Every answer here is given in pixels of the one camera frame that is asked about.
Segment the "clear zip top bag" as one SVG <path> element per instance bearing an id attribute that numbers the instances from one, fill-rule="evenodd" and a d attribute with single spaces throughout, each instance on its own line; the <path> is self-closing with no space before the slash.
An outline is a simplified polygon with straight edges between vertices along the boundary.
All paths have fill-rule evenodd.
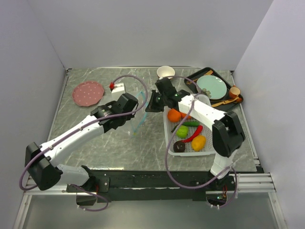
<path id="1" fill-rule="evenodd" d="M 147 100 L 145 100 L 145 92 L 140 91 L 136 95 L 136 98 L 138 99 L 139 105 L 144 104 L 144 106 L 139 110 L 135 117 L 130 121 L 130 135 L 135 136 L 141 129 L 141 127 L 144 124 L 144 121 L 147 117 L 147 113 L 145 111 L 145 108 L 148 105 Z"/>

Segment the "orange tangerine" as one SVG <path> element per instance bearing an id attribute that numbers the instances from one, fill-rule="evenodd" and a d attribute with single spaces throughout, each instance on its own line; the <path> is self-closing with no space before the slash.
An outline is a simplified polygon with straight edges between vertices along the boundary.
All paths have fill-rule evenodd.
<path id="1" fill-rule="evenodd" d="M 180 113 L 180 114 L 181 114 L 182 119 L 185 118 L 185 117 L 186 117 L 186 119 L 191 119 L 192 118 L 190 115 L 187 115 L 185 113 Z"/>
<path id="2" fill-rule="evenodd" d="M 170 109 L 167 113 L 167 119 L 172 123 L 176 123 L 180 121 L 181 113 L 175 109 Z"/>

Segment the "green wrinkled fruit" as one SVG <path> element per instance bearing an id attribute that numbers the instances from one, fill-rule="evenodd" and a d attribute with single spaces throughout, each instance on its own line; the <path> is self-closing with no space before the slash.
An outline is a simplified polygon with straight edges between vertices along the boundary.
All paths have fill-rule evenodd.
<path id="1" fill-rule="evenodd" d="M 188 135 L 189 128 L 187 126 L 180 126 L 176 128 L 176 136 L 182 139 L 185 139 Z"/>

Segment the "yellow orange mango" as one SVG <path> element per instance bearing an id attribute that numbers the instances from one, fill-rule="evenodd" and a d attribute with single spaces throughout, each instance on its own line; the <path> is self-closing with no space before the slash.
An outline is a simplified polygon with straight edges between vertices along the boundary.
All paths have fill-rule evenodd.
<path id="1" fill-rule="evenodd" d="M 198 135 L 196 136 L 192 142 L 191 142 L 191 147 L 195 152 L 201 151 L 206 143 L 206 138 L 203 135 Z"/>

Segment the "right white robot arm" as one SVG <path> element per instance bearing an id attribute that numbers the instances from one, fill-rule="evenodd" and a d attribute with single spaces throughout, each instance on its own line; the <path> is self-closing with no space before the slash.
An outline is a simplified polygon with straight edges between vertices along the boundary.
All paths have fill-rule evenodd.
<path id="1" fill-rule="evenodd" d="M 245 134 L 235 112 L 223 112 L 198 100 L 198 96 L 185 90 L 177 91 L 168 78 L 156 81 L 146 112 L 163 112 L 164 107 L 190 115 L 212 132 L 213 148 L 216 151 L 209 177 L 209 186 L 219 190 L 225 185 L 225 176 L 230 171 L 233 156 L 245 140 Z"/>

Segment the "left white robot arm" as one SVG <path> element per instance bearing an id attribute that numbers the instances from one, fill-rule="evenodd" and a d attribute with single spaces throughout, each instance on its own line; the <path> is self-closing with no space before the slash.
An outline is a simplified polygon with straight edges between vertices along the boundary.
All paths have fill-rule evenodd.
<path id="1" fill-rule="evenodd" d="M 58 183 L 74 184 L 88 192 L 98 184 L 97 178 L 87 166 L 72 167 L 62 162 L 76 149 L 93 138 L 123 126 L 134 118 L 133 110 L 138 99 L 129 93 L 122 94 L 117 101 L 111 101 L 95 108 L 78 125 L 59 137 L 41 146 L 35 142 L 26 147 L 25 165 L 40 190 L 47 190 Z"/>

